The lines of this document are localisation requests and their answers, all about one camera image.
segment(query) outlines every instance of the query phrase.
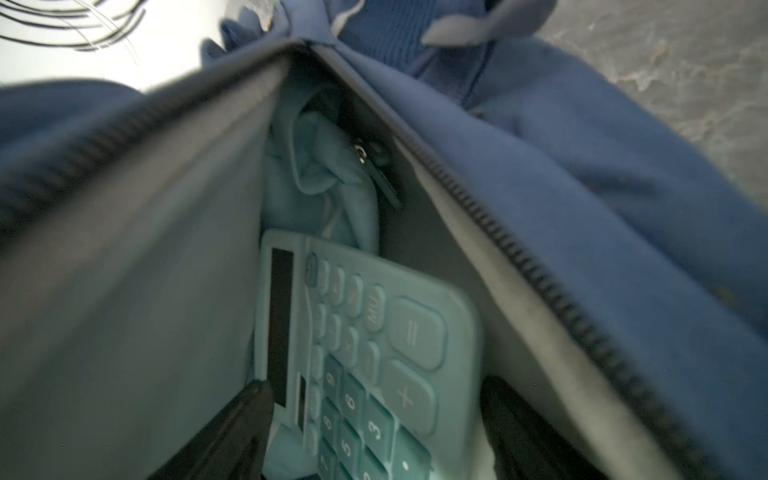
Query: stone surface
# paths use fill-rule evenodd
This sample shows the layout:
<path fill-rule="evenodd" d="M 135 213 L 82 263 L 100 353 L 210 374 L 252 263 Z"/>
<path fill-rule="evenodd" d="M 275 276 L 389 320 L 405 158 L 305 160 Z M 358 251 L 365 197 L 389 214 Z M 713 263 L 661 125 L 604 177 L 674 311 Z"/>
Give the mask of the stone surface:
<path fill-rule="evenodd" d="M 599 70 L 768 210 L 768 2 L 560 0 L 539 35 Z"/>

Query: white surface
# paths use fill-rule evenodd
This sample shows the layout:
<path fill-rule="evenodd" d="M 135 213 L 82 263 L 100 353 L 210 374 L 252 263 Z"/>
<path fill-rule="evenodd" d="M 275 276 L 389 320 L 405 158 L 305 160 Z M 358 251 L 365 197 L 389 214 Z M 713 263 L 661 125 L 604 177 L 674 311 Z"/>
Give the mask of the white surface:
<path fill-rule="evenodd" d="M 94 0 L 19 2 L 35 8 L 77 9 Z M 104 10 L 106 15 L 114 15 L 129 9 L 133 3 L 134 0 L 107 0 L 98 9 Z M 146 13 L 135 31 L 115 45 L 97 51 L 20 45 L 0 39 L 0 82 L 10 85 L 52 78 L 103 78 L 146 91 L 198 69 L 200 43 L 205 38 L 221 43 L 219 22 L 227 10 L 227 0 L 147 0 L 143 8 Z M 8 12 L 4 8 L 0 11 L 27 21 L 66 25 L 63 20 L 45 20 Z M 98 13 L 91 15 L 93 18 L 80 20 L 80 23 L 101 23 Z M 108 34 L 109 28 L 89 28 L 80 32 L 49 30 L 0 18 L 0 35 L 37 42 L 76 43 L 84 41 L 84 36 L 93 40 Z"/>

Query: bag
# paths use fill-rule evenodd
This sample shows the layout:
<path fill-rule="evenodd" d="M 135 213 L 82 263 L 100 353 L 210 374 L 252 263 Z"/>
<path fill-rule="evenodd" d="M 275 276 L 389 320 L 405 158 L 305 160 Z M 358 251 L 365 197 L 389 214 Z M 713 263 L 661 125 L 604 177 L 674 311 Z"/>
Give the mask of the bag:
<path fill-rule="evenodd" d="M 299 64 L 392 154 L 379 255 L 467 292 L 485 371 L 592 465 L 768 471 L 766 218 L 536 22 L 508 28 L 551 3 L 383 3 L 286 0 L 204 70 L 2 143 L 4 478 L 146 478 L 257 376 L 265 151 Z M 471 478 L 508 460 L 482 420 Z"/>

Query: zipper pull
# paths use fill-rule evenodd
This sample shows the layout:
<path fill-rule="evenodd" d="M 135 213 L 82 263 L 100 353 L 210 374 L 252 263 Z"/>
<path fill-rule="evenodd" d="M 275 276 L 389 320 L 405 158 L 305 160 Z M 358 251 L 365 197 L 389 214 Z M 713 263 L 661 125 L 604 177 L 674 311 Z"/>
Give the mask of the zipper pull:
<path fill-rule="evenodd" d="M 392 186 L 392 184 L 387 180 L 386 175 L 379 170 L 379 168 L 374 165 L 374 161 L 372 159 L 368 158 L 368 154 L 366 153 L 366 149 L 362 147 L 363 143 L 361 140 L 355 140 L 352 143 L 352 148 L 355 149 L 355 152 L 357 153 L 357 157 L 360 159 L 360 163 L 364 166 L 364 168 L 368 171 L 368 175 L 371 176 L 373 179 L 373 183 L 376 184 L 377 187 L 382 191 L 384 194 L 384 197 L 386 197 L 387 201 L 390 205 L 392 205 L 392 208 L 395 210 L 400 210 L 402 208 L 402 202 L 397 197 L 397 192 L 395 191 L 395 188 Z M 383 159 L 380 161 L 382 165 L 386 164 L 386 161 Z"/>

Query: calculator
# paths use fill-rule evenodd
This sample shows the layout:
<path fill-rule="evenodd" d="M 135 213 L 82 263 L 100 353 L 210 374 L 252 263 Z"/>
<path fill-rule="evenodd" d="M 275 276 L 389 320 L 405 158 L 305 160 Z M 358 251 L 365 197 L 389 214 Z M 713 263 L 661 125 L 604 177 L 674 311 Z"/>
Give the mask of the calculator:
<path fill-rule="evenodd" d="M 482 327 L 458 288 L 300 233 L 261 243 L 254 366 L 323 480 L 468 478 Z"/>

